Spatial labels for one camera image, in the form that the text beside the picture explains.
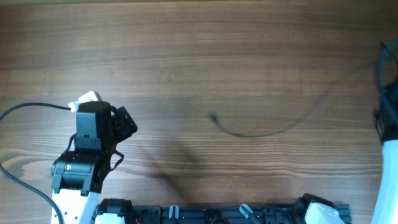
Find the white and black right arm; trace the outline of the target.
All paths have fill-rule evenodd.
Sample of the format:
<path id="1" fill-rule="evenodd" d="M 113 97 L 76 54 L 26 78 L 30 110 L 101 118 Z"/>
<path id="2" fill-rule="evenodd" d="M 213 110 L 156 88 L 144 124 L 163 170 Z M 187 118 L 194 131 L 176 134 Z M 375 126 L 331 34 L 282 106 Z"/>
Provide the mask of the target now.
<path id="1" fill-rule="evenodd" d="M 397 223 L 397 82 L 381 91 L 381 105 L 375 114 L 382 144 L 382 177 L 372 223 Z"/>

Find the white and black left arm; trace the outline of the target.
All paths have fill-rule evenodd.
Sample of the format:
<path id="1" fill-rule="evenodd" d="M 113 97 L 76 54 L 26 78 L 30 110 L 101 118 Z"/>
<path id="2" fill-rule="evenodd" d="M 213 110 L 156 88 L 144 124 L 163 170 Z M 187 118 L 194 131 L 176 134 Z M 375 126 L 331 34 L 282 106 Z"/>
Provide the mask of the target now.
<path id="1" fill-rule="evenodd" d="M 137 125 L 125 107 L 89 101 L 76 111 L 76 133 L 52 165 L 52 223 L 90 223 L 103 182 L 115 169 L 116 146 L 131 137 Z"/>

